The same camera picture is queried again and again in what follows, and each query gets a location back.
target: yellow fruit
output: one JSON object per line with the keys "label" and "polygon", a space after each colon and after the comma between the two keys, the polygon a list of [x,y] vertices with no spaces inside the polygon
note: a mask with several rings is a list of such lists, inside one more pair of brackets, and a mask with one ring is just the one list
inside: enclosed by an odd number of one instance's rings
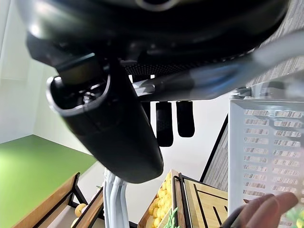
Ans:
{"label": "yellow fruit", "polygon": [[171,200],[168,200],[167,202],[165,202],[164,208],[168,210],[171,207],[171,205],[172,205]]}
{"label": "yellow fruit", "polygon": [[161,209],[161,219],[163,219],[165,217],[165,215],[167,214],[167,212],[164,209],[165,208]]}
{"label": "yellow fruit", "polygon": [[73,226],[75,225],[75,223],[77,222],[79,218],[76,218],[73,222],[72,222],[72,225],[71,225],[71,228],[73,228]]}
{"label": "yellow fruit", "polygon": [[149,215],[153,215],[154,208],[155,208],[155,204],[152,203],[148,209]]}
{"label": "yellow fruit", "polygon": [[169,193],[167,193],[164,197],[163,197],[163,200],[165,201],[165,202],[167,202],[167,201],[171,201],[171,194]]}
{"label": "yellow fruit", "polygon": [[167,176],[166,176],[166,181],[167,180],[171,180],[171,173],[169,172],[168,174],[167,174]]}
{"label": "yellow fruit", "polygon": [[161,211],[162,211],[162,208],[158,208],[158,209],[157,209],[156,216],[157,216],[158,218],[161,217]]}
{"label": "yellow fruit", "polygon": [[160,201],[158,201],[158,203],[157,203],[157,205],[158,205],[159,208],[162,207],[164,204],[165,204],[164,198],[161,199]]}
{"label": "yellow fruit", "polygon": [[155,221],[155,219],[153,219],[153,222],[152,222],[152,224],[151,224],[151,228],[155,228],[155,226],[154,226],[154,221]]}
{"label": "yellow fruit", "polygon": [[167,190],[159,190],[158,194],[159,194],[160,198],[163,198],[167,194]]}
{"label": "yellow fruit", "polygon": [[158,210],[158,208],[154,208],[154,211],[153,211],[153,218],[157,218],[157,210]]}
{"label": "yellow fruit", "polygon": [[171,193],[171,181],[166,182],[166,190],[167,192]]}
{"label": "yellow fruit", "polygon": [[156,199],[153,201],[153,204],[155,205],[155,207],[158,207],[158,206],[157,206],[157,203],[158,203],[158,201],[160,201],[160,199],[161,199],[161,198],[156,198]]}
{"label": "yellow fruit", "polygon": [[83,209],[85,206],[86,206],[85,203],[81,203],[81,204],[79,204],[79,205],[75,208],[75,215],[76,215],[77,217],[80,217],[80,216],[81,216],[81,211],[82,211],[82,209]]}
{"label": "yellow fruit", "polygon": [[161,188],[162,188],[163,190],[166,190],[166,183],[167,183],[167,182],[164,182],[164,183],[162,184],[162,186],[161,186]]}
{"label": "yellow fruit", "polygon": [[160,223],[161,223],[161,219],[160,218],[156,218],[155,221],[154,221],[154,226],[157,228]]}

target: perforated plastic panel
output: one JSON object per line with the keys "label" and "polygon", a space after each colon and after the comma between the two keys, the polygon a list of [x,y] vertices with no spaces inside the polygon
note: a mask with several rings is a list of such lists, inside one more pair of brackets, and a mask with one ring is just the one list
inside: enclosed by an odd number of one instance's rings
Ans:
{"label": "perforated plastic panel", "polygon": [[[302,194],[303,177],[304,103],[231,100],[229,212],[266,193]],[[283,217],[279,227],[291,226]]]}

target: wooden crate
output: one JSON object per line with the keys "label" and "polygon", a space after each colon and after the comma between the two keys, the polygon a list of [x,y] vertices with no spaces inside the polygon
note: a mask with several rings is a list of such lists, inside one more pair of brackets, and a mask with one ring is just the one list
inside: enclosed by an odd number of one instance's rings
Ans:
{"label": "wooden crate", "polygon": [[[184,220],[184,215],[183,215],[183,204],[182,204],[182,199],[181,199],[181,187],[180,187],[180,182],[178,180],[174,179],[174,176],[178,176],[179,173],[175,170],[170,170],[171,173],[171,208],[168,210],[167,214],[165,217],[161,220],[161,223],[157,228],[163,228],[169,218],[169,213],[174,210],[174,195],[176,195],[176,201],[177,201],[177,207],[179,208],[177,213],[178,213],[178,223],[180,227],[185,227],[185,220]],[[153,201],[157,198],[157,194],[155,194],[155,197],[151,201],[150,204],[153,203]],[[138,228],[152,228],[152,221],[153,221],[153,216],[149,214],[149,208],[146,210],[145,214],[143,215],[142,219],[138,223]]]}

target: wooden plank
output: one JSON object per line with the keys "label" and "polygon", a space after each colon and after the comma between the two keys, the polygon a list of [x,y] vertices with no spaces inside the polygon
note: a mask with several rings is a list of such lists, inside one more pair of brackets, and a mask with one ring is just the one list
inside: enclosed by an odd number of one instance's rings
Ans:
{"label": "wooden plank", "polygon": [[97,196],[97,198],[89,204],[88,209],[79,218],[80,221],[73,228],[87,228],[91,224],[92,220],[94,219],[95,215],[98,213],[98,211],[103,203],[104,203],[104,195],[101,192]]}
{"label": "wooden plank", "polygon": [[[178,172],[172,170],[172,177],[179,176]],[[177,218],[178,218],[178,225],[180,227],[186,227],[185,215],[184,215],[184,205],[182,203],[182,196],[181,196],[181,183],[177,179],[172,179],[175,181],[175,192],[176,192],[176,206],[177,209]]]}
{"label": "wooden plank", "polygon": [[53,194],[51,194],[44,202],[32,210],[27,216],[19,221],[13,228],[32,228],[35,226],[46,214],[63,199],[73,188],[75,178],[78,175],[73,175],[61,187],[59,187]]}
{"label": "wooden plank", "polygon": [[188,200],[188,206],[189,206],[188,210],[189,210],[189,216],[192,223],[192,227],[199,228],[200,227],[199,220],[197,218],[197,214],[194,206],[194,200],[193,200],[196,198],[196,195],[195,192],[191,190],[190,182],[187,179],[184,179],[184,183],[185,183],[185,193]]}
{"label": "wooden plank", "polygon": [[39,226],[39,228],[47,228],[68,205],[69,197]]}
{"label": "wooden plank", "polygon": [[185,179],[190,218],[194,228],[218,228],[227,218],[225,191]]}

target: produce display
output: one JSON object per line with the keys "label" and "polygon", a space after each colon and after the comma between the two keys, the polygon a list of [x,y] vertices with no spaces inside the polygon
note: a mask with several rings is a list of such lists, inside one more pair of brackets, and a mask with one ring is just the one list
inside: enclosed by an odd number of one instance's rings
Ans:
{"label": "produce display", "polygon": [[157,198],[149,207],[149,215],[153,216],[153,224],[151,228],[157,228],[162,219],[171,208],[171,173],[166,176],[166,180],[157,192]]}

